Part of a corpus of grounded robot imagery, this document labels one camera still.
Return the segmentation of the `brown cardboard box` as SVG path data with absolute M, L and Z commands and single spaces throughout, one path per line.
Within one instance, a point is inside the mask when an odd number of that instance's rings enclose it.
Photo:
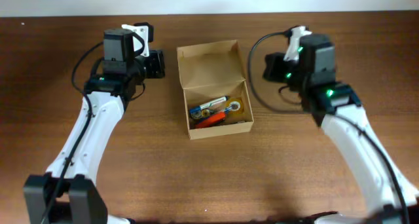
M 237 40 L 178 47 L 177 63 L 190 140 L 251 131 L 254 118 Z M 189 109 L 223 96 L 228 96 L 228 99 L 241 98 L 244 114 L 226 114 L 225 120 L 219 124 L 195 128 L 195 124 L 203 119 L 194 120 Z M 226 102 L 223 102 L 207 109 L 213 109 L 216 113 L 225 107 Z

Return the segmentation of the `yellow tape roll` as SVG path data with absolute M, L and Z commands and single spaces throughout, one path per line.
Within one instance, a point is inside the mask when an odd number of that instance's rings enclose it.
M 226 113 L 229 115 L 243 115 L 244 105 L 241 98 L 230 98 L 226 102 Z

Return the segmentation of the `blue white marker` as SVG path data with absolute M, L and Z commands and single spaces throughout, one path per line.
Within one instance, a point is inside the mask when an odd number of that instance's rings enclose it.
M 199 112 L 203 109 L 207 109 L 209 107 L 219 105 L 220 103 L 226 102 L 227 100 L 228 100 L 228 96 L 223 96 L 223 97 L 220 97 L 220 98 L 216 98 L 216 99 L 214 99 L 210 102 L 206 102 L 206 103 L 203 103 L 201 105 L 198 105 L 196 107 L 193 107 L 193 108 L 189 109 L 189 113 L 194 114 L 194 113 Z

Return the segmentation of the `yellow correction tape dispenser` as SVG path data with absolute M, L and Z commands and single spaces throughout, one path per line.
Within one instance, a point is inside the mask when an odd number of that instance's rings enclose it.
M 201 119 L 205 119 L 208 118 L 209 116 L 215 114 L 215 110 L 213 109 L 202 109 L 199 111 L 194 111 L 191 113 L 191 117 L 194 120 L 201 120 Z

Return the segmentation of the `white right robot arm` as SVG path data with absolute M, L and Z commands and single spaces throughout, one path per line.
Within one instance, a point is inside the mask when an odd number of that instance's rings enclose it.
M 302 108 L 336 145 L 365 199 L 368 216 L 338 212 L 310 217 L 312 223 L 417 223 L 418 188 L 398 169 L 374 133 L 353 88 L 338 82 L 333 57 L 299 55 L 287 60 L 277 52 L 265 57 L 264 79 L 297 92 Z

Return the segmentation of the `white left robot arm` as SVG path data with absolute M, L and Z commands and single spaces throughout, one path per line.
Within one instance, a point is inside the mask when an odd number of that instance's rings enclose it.
M 136 100 L 145 79 L 165 76 L 164 55 L 118 61 L 98 58 L 85 82 L 82 107 L 62 150 L 43 175 L 30 175 L 24 198 L 30 223 L 133 223 L 108 212 L 96 188 L 101 158 L 109 138 Z

